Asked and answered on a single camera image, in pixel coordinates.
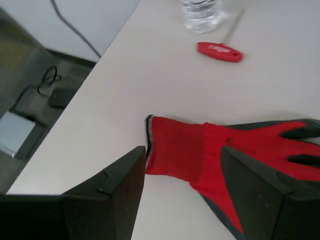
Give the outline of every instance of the gray carpet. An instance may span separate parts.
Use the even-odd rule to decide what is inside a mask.
[[[12,107],[25,87],[41,82],[50,66],[57,66],[62,79],[42,90],[48,96],[56,87],[80,88],[92,70],[91,67],[54,57],[0,12],[0,118]],[[33,116],[46,126],[38,136],[37,143],[30,152],[31,156],[63,110],[49,107],[48,99],[40,96],[35,89],[24,94],[15,110]],[[12,158],[0,151],[0,193],[8,191],[29,159]]]

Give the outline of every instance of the black device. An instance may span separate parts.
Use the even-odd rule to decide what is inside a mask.
[[[78,89],[56,87],[48,100],[48,105],[52,108],[64,109],[71,102]]]
[[[232,147],[223,174],[247,240],[319,240],[320,184],[296,180]]]
[[[145,162],[145,147],[138,146],[62,195],[1,195],[1,238],[130,240]]]

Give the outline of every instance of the work glove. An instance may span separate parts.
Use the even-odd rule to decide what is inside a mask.
[[[320,136],[320,121],[299,119],[237,125],[187,124],[146,118],[146,173],[189,182],[232,234],[244,229],[227,190],[221,151],[232,147],[288,176],[320,181],[320,146],[301,139]]]

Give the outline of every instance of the clear bottle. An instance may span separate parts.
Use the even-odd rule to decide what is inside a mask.
[[[182,0],[184,25],[198,34],[217,28],[223,20],[222,0]]]

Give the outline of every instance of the table surface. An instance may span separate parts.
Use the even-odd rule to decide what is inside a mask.
[[[240,63],[196,52],[179,0],[141,0],[9,194],[61,194],[137,145],[149,114],[237,124],[320,119],[320,2],[248,0],[232,39]],[[146,176],[133,240],[234,239],[186,182]]]

